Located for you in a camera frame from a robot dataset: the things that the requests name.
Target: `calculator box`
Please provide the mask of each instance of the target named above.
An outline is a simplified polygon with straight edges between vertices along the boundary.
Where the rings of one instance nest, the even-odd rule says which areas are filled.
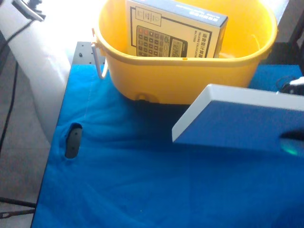
[[[128,54],[218,57],[228,17],[172,0],[126,0]]]

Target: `concrete floor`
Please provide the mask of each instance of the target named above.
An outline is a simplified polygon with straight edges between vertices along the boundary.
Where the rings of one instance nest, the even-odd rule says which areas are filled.
[[[290,0],[279,25],[278,41],[287,42],[304,10],[303,0]],[[10,104],[15,59],[9,54],[0,75],[0,133]],[[50,145],[35,113],[29,81],[19,69],[15,105],[0,158],[0,196],[36,202]],[[0,203],[0,212],[25,209]],[[29,228],[32,215],[0,220],[0,228]]]

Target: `calculator image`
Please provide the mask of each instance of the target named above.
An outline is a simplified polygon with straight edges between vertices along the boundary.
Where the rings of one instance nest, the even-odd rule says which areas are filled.
[[[142,57],[186,57],[188,43],[142,26],[136,30],[136,54]]]

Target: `blue fabric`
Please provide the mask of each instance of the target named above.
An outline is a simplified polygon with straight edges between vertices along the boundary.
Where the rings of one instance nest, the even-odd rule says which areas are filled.
[[[301,223],[293,211],[304,210],[304,160],[173,144],[171,128],[186,108],[130,101],[94,66],[73,66],[32,227],[270,228],[288,227],[292,216]],[[69,160],[73,123],[83,134]]]

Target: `yellow plastic basin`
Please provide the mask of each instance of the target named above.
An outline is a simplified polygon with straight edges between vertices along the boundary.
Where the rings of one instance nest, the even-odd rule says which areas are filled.
[[[229,17],[220,58],[136,57],[127,53],[125,0],[107,0],[95,27],[115,87],[132,100],[191,104],[210,83],[247,87],[277,35],[259,0],[179,0]]]

